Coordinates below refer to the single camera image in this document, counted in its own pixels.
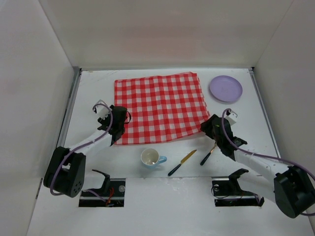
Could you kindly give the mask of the red white checkered cloth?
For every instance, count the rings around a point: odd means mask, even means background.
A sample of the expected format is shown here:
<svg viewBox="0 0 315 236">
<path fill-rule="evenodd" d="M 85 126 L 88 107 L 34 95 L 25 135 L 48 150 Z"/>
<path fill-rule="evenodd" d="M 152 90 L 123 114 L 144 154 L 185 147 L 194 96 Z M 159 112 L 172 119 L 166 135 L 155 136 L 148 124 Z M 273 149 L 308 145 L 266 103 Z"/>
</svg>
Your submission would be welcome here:
<svg viewBox="0 0 315 236">
<path fill-rule="evenodd" d="M 200 132 L 210 118 L 193 72 L 116 80 L 114 89 L 114 104 L 131 114 L 118 145 L 174 141 Z"/>
</svg>

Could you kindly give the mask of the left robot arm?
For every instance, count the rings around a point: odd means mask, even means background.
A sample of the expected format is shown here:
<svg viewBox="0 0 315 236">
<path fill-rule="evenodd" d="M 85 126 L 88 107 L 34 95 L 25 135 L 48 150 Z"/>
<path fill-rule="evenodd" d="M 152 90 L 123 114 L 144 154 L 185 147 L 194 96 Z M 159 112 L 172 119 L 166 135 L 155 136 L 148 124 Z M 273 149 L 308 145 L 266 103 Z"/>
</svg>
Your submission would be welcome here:
<svg viewBox="0 0 315 236">
<path fill-rule="evenodd" d="M 100 127 L 88 138 L 70 147 L 57 147 L 44 176 L 43 185 L 54 196 L 76 197 L 84 189 L 86 161 L 111 147 L 125 132 L 131 114 L 122 106 L 107 106 L 102 100 L 92 108 Z"/>
</svg>

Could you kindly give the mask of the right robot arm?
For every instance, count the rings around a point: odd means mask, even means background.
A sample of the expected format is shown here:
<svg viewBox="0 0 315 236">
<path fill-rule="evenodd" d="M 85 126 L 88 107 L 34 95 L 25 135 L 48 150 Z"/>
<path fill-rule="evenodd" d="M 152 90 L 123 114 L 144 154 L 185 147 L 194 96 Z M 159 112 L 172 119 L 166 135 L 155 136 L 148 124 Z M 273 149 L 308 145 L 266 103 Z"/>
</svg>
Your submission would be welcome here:
<svg viewBox="0 0 315 236">
<path fill-rule="evenodd" d="M 212 115 L 200 128 L 224 156 L 246 166 L 228 177 L 234 193 L 245 190 L 265 197 L 290 218 L 306 215 L 305 211 L 315 204 L 314 174 L 295 162 L 242 149 L 247 142 L 231 130 L 237 117 L 226 109 L 221 117 Z"/>
</svg>

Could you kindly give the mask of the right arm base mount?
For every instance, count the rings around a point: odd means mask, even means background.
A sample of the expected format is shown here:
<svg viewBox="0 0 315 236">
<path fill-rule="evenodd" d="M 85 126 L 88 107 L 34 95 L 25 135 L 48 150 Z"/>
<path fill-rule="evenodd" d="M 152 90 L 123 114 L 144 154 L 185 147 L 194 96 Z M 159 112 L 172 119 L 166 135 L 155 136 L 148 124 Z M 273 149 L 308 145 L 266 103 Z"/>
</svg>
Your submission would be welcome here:
<svg viewBox="0 0 315 236">
<path fill-rule="evenodd" d="M 211 193 L 216 207 L 262 207 L 265 200 L 257 194 L 242 190 L 238 179 L 247 173 L 246 169 L 239 169 L 227 177 L 212 179 Z"/>
</svg>

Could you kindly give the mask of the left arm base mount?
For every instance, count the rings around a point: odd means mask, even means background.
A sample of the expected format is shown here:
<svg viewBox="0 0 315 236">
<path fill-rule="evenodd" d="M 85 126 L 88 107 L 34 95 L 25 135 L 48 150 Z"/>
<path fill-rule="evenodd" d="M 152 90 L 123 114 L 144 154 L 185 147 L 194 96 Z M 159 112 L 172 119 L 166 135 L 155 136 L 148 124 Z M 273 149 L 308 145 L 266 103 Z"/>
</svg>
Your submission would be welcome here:
<svg viewBox="0 0 315 236">
<path fill-rule="evenodd" d="M 123 207 L 126 179 L 111 178 L 109 174 L 93 169 L 84 179 L 79 207 Z"/>
</svg>

